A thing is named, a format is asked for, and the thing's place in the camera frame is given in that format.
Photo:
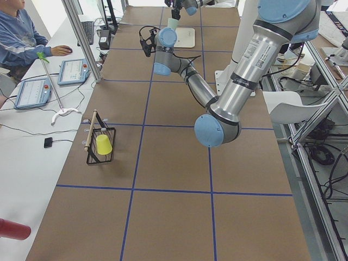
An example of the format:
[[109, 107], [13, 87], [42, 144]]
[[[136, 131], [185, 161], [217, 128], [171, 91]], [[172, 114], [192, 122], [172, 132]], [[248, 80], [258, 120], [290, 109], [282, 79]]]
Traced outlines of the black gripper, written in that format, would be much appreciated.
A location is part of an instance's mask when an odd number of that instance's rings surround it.
[[183, 7], [183, 1], [182, 0], [172, 0], [172, 10], [171, 15], [173, 19], [180, 20], [180, 10]]

